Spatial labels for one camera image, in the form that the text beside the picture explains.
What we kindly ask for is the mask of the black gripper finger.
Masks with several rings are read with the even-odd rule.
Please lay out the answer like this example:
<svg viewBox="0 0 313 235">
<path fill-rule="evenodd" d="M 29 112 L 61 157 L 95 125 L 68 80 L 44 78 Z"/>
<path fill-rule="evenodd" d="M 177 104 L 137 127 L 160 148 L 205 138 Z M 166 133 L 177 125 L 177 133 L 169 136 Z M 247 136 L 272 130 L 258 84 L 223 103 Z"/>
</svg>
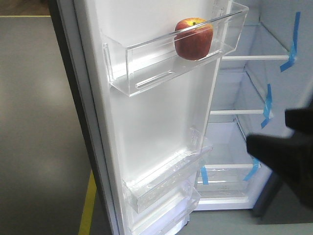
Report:
<svg viewBox="0 0 313 235">
<path fill-rule="evenodd" d="M 285 125 L 303 134 L 313 134 L 313 109 L 297 108 L 285 110 Z"/>
<path fill-rule="evenodd" d="M 249 135 L 246 139 L 247 152 L 273 171 L 299 171 L 302 147 L 303 143 L 293 138 Z"/>
</svg>

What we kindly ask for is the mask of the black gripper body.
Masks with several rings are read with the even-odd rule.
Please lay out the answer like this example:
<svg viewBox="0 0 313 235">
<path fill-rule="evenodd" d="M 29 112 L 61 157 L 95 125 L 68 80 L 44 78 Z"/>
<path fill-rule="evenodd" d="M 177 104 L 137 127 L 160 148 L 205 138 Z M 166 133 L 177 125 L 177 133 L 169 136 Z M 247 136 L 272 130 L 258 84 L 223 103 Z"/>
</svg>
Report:
<svg viewBox="0 0 313 235">
<path fill-rule="evenodd" d="M 308 142 L 280 141 L 278 174 L 295 193 L 300 203 L 313 208 L 313 145 Z"/>
</svg>

